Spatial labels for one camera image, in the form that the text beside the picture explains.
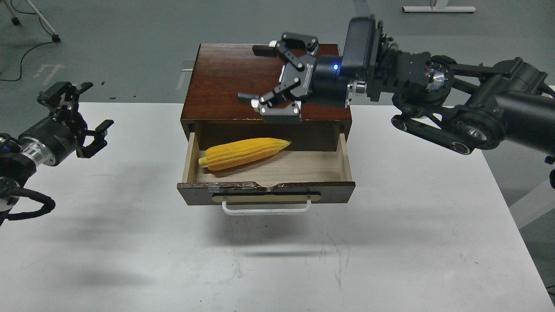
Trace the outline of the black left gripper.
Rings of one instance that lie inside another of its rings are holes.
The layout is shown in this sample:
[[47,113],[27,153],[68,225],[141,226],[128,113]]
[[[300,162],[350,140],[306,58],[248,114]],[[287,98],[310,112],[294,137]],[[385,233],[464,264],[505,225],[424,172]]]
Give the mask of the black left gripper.
[[[92,158],[107,146],[105,137],[108,128],[114,124],[112,119],[105,119],[95,130],[88,125],[78,112],[81,94],[93,87],[91,82],[83,82],[77,86],[69,81],[54,83],[46,91],[40,91],[36,101],[46,107],[50,114],[22,132],[18,140],[23,145],[39,142],[48,150],[45,156],[47,166],[57,166],[71,153],[78,158]],[[93,141],[83,146],[85,137],[93,137]]]

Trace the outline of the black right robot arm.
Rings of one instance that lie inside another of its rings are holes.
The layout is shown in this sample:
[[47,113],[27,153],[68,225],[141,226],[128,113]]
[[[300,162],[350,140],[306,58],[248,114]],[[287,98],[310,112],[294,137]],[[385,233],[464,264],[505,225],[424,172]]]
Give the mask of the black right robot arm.
[[373,15],[351,19],[343,55],[322,55],[317,37],[296,33],[252,51],[284,62],[274,89],[237,95],[266,122],[301,122],[305,101],[347,108],[354,96],[378,101],[391,93],[399,130],[464,155],[507,140],[545,152],[554,164],[554,91],[545,72],[519,57],[486,67],[403,52]]

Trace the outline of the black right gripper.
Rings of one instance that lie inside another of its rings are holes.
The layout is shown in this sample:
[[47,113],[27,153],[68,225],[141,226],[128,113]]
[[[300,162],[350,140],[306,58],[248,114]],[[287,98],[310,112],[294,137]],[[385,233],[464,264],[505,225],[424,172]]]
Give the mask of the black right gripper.
[[268,123],[301,123],[301,102],[346,109],[348,81],[340,76],[343,58],[315,57],[319,39],[298,33],[283,33],[268,44],[254,44],[255,56],[280,58],[286,64],[280,85],[264,95],[238,93],[238,100],[250,104]]

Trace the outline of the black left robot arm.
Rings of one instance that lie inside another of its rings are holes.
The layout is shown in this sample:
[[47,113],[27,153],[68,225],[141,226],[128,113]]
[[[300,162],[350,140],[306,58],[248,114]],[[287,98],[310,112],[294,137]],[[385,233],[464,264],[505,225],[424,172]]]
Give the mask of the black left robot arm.
[[78,112],[79,97],[91,87],[91,82],[54,83],[36,99],[49,110],[45,118],[19,137],[1,134],[1,221],[37,218],[53,211],[56,204],[51,197],[25,188],[38,166],[57,166],[72,152],[88,159],[107,146],[105,137],[113,120],[106,119],[89,130]]

